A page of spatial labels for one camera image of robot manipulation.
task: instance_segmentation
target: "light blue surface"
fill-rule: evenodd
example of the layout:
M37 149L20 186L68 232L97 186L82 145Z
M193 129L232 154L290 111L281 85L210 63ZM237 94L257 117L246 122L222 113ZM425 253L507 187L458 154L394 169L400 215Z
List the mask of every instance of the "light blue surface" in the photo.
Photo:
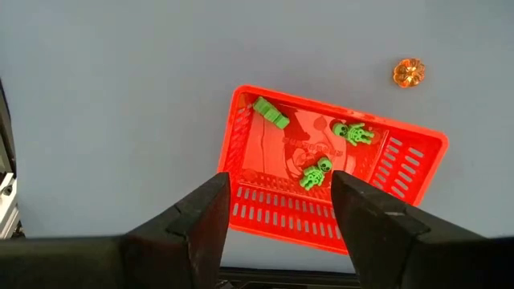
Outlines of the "light blue surface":
M216 170L242 83L444 131L422 208L514 234L514 4L470 0L1 0L0 76L30 237L115 234ZM426 80L391 81L403 57ZM349 258L229 232L223 264L352 271Z

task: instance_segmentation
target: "small pumpkin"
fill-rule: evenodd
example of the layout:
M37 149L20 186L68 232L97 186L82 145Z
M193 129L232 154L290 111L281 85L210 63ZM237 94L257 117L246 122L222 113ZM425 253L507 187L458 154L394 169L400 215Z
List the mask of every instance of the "small pumpkin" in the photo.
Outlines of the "small pumpkin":
M420 59L404 59L393 70L393 80L400 88L412 88L425 79L425 64Z

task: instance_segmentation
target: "green toy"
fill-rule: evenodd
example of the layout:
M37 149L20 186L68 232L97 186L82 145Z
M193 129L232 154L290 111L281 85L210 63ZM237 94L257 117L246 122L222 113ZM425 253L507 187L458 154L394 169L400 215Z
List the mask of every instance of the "green toy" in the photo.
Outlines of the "green toy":
M332 132L338 136L344 137L353 146L356 146L357 142L370 145L371 139L375 134L364 130L362 127L364 127L363 123L351 124L350 126L339 123L332 127Z
M332 169L332 162L327 157L318 160L317 166L311 165L304 170L304 177L300 180L300 185L305 190L310 190L314 185L321 185L324 175Z
M289 124L289 119L282 115L273 104L265 100L262 96L254 102L254 110L260 113L266 120L271 121L277 128L284 129Z

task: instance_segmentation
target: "green skeleton toy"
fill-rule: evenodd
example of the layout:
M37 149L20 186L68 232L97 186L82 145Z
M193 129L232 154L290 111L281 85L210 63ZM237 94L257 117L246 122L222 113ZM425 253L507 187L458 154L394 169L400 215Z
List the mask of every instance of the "green skeleton toy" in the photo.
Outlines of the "green skeleton toy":
M364 130L363 123L351 124L335 124L332 127L332 132L338 136L344 137L350 144L356 146L358 142L371 144L371 139L375 136L374 133Z
M305 190L310 190L314 185L321 185L324 175L332 169L332 162L327 157L322 157L317 166L311 165L304 170L304 177L300 180L300 185Z

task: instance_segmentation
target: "red plastic basket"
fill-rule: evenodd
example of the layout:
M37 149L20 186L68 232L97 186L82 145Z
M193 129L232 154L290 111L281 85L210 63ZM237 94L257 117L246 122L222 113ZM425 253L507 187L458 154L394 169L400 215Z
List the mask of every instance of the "red plastic basket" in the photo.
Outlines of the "red plastic basket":
M264 97L290 119L277 128L254 113ZM371 144L352 146L332 133L335 121L365 123ZM219 172L230 174L230 227L295 244L348 254L330 200L322 186L306 191L303 169L328 157L334 170L418 205L447 150L440 132L365 112L245 85L234 92Z

